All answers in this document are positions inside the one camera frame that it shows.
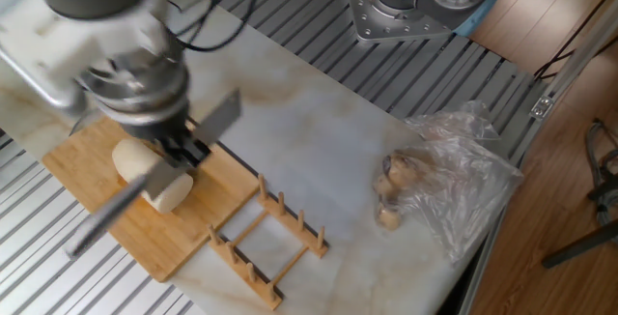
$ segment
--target bamboo cutting board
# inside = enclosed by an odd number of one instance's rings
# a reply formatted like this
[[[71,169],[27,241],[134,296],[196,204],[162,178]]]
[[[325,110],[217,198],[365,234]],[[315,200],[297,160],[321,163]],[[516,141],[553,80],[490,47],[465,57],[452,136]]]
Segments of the bamboo cutting board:
[[[93,212],[126,185],[112,150],[130,137],[103,118],[45,155],[43,164]],[[169,279],[208,240],[207,225],[220,228],[258,191],[257,178],[218,146],[193,175],[189,195],[172,213],[160,214],[143,198],[109,233],[157,281]]]

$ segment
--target marble countertop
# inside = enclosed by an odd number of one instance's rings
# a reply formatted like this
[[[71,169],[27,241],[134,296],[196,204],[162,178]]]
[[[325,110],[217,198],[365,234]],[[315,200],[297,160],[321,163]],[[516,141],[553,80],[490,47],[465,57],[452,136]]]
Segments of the marble countertop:
[[[180,28],[203,11],[175,13]],[[196,43],[226,38],[239,20],[217,10]],[[221,141],[264,173],[268,189],[305,211],[330,245],[319,259],[305,253],[278,287],[278,314],[429,314],[440,306],[466,265],[454,267],[422,223],[407,219],[394,233],[374,222],[371,183],[382,157],[418,141],[403,123],[252,28],[214,53],[187,53],[191,114],[200,118],[240,88],[242,116]],[[48,107],[0,65],[0,128],[40,159],[69,134],[73,120]],[[247,204],[222,229],[232,239],[260,212]],[[239,249],[273,278],[300,248],[267,218]],[[207,246],[171,279],[208,314],[271,314]]]

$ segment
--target metal slatted table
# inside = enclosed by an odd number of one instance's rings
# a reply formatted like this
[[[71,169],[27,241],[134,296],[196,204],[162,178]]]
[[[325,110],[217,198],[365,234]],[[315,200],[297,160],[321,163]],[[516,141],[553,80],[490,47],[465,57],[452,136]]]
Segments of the metal slatted table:
[[[223,0],[243,16],[249,0]],[[392,116],[434,113],[482,100],[502,136],[492,151],[520,166],[540,127],[528,113],[547,88],[469,39],[362,43],[348,0],[260,0],[249,24]],[[86,212],[42,165],[0,138],[0,313],[203,314],[159,284],[105,236],[67,262],[61,246]],[[466,313],[497,233],[462,280],[453,303]]]

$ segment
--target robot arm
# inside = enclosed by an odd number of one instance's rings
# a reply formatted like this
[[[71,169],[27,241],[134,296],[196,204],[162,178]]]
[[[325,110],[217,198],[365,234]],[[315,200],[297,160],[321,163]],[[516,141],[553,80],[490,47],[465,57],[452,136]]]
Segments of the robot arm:
[[[194,131],[189,73],[165,25],[166,0],[0,0],[0,57],[52,106],[72,116],[94,104],[129,134],[156,141],[164,160],[115,195],[76,231],[78,257],[142,190],[155,198],[197,167],[239,116],[234,92]]]

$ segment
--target plastic bag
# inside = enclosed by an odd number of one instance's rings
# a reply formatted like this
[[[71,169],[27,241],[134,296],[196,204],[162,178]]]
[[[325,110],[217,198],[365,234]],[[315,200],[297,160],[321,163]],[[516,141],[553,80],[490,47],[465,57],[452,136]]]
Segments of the plastic bag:
[[[482,106],[463,108],[473,105]],[[377,220],[392,230],[404,215],[422,216],[456,263],[484,237],[523,176],[475,141],[497,137],[478,111],[440,111],[407,123],[427,141],[384,158],[374,182]]]
[[[441,110],[433,115],[405,119],[404,122],[425,140],[444,140],[451,137],[466,137],[476,141],[500,138],[487,120],[489,113],[479,100],[463,103],[454,111]]]

